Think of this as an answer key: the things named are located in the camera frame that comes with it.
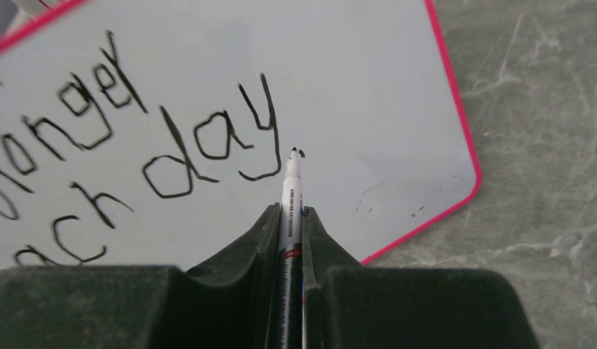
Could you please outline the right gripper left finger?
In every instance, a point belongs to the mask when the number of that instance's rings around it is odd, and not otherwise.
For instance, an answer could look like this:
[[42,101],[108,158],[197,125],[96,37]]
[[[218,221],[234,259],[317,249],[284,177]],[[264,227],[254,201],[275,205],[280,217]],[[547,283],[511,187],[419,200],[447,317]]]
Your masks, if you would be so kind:
[[0,348],[265,348],[280,206],[189,270],[171,265],[0,271]]

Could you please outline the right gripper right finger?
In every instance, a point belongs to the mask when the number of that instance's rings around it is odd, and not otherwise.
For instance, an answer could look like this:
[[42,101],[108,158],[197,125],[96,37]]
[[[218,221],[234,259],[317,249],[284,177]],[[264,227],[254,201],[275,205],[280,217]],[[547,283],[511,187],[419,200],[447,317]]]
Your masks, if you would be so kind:
[[538,348],[511,283],[491,270],[362,265],[302,217],[307,348]]

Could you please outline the black white marker pen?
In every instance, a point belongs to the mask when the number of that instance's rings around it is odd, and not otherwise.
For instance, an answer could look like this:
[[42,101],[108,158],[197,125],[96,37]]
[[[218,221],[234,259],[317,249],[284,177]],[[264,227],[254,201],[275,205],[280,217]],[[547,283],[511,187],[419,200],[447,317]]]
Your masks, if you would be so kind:
[[277,348],[302,347],[302,180],[301,151],[287,160],[279,227],[279,324]]

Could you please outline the red framed whiteboard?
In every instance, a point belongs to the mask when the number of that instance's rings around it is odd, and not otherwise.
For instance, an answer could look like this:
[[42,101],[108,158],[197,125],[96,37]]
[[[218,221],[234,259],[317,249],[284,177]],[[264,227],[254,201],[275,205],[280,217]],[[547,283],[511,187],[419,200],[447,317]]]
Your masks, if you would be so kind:
[[67,1],[0,40],[0,270],[194,266],[294,148],[360,261],[475,196],[432,1]]

